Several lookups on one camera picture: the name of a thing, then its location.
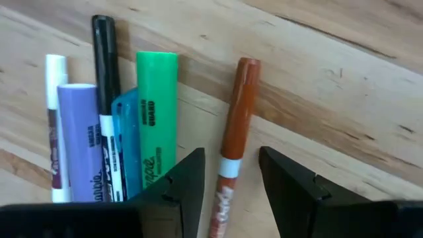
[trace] white marker cap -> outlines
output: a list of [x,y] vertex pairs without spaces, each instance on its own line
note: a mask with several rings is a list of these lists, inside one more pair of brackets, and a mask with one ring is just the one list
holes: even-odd
[[46,96],[47,108],[58,108],[58,85],[67,83],[66,57],[46,55]]

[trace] wooden table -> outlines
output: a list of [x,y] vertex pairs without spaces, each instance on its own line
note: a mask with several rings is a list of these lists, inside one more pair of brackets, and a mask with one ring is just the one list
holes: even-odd
[[278,237],[257,163],[272,146],[372,200],[423,199],[418,0],[0,0],[0,204],[48,202],[44,57],[95,82],[90,17],[117,20],[122,86],[135,52],[180,54],[178,159],[206,148],[205,237],[237,60],[262,60],[227,237]]

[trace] orange marker cap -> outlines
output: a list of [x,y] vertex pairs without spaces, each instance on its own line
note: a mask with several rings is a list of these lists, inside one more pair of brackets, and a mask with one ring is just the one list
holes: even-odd
[[260,68],[257,59],[241,58],[238,62],[221,150],[225,158],[240,159],[244,155]]

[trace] green highlighter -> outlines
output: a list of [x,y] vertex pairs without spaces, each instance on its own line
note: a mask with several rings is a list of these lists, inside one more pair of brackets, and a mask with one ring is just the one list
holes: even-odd
[[138,52],[138,115],[143,189],[176,163],[178,55]]

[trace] brown marker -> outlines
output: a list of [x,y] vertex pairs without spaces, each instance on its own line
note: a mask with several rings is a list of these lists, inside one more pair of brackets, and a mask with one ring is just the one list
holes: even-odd
[[225,235],[233,189],[241,168],[247,142],[259,75],[259,60],[249,58],[239,60],[223,137],[222,158],[210,221],[209,238],[222,238]]

